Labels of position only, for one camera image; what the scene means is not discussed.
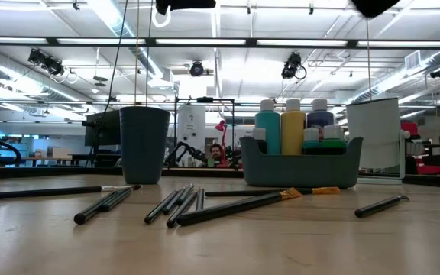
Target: gray cup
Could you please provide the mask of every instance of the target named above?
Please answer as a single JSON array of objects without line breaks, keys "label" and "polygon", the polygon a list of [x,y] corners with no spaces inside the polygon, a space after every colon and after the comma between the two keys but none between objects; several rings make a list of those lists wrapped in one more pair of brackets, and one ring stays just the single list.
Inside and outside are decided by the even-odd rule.
[{"label": "gray cup", "polygon": [[121,166],[127,184],[157,184],[162,173],[170,113],[159,108],[120,109]]}]

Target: monitor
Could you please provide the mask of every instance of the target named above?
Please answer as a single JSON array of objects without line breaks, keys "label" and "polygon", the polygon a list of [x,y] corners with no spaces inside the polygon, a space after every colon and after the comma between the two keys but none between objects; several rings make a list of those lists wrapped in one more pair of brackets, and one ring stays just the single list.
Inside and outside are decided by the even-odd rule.
[{"label": "monitor", "polygon": [[[103,113],[88,115],[86,123],[88,125],[92,125],[93,122],[97,124],[102,116]],[[95,132],[96,126],[86,127],[85,146],[92,146],[95,140]],[[98,145],[119,145],[120,143],[120,111],[108,111],[105,113],[105,117],[103,117]]]}]

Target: workshop room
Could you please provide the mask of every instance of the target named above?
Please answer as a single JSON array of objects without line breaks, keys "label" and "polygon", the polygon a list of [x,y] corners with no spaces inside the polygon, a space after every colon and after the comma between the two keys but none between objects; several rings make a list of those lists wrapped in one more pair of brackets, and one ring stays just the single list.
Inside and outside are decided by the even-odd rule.
[{"label": "workshop room", "polygon": [[0,274],[440,275],[440,0],[0,0]]}]

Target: white bottle cap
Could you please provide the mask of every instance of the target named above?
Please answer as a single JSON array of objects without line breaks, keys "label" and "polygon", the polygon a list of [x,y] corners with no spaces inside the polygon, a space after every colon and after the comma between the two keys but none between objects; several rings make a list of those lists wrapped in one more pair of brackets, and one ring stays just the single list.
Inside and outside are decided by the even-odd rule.
[{"label": "white bottle cap", "polygon": [[312,101],[313,111],[327,111],[327,99],[315,99]]},{"label": "white bottle cap", "polygon": [[252,130],[252,137],[257,141],[265,141],[266,140],[266,129],[254,128]]},{"label": "white bottle cap", "polygon": [[286,111],[299,111],[299,100],[298,99],[288,99],[286,100]]},{"label": "white bottle cap", "polygon": [[274,101],[272,99],[261,100],[260,110],[261,111],[274,111]]},{"label": "white bottle cap", "polygon": [[327,125],[324,127],[324,139],[340,139],[344,138],[344,132],[339,125]]},{"label": "white bottle cap", "polygon": [[319,130],[317,128],[307,128],[303,130],[304,141],[319,141]]}]

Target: yellow paint bottle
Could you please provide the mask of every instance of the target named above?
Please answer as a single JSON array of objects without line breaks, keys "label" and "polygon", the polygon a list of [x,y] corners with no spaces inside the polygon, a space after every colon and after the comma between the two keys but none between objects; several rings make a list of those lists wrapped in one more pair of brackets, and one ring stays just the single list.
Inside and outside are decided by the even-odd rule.
[{"label": "yellow paint bottle", "polygon": [[301,155],[306,114],[299,110],[299,100],[286,101],[286,112],[281,114],[281,154]]}]

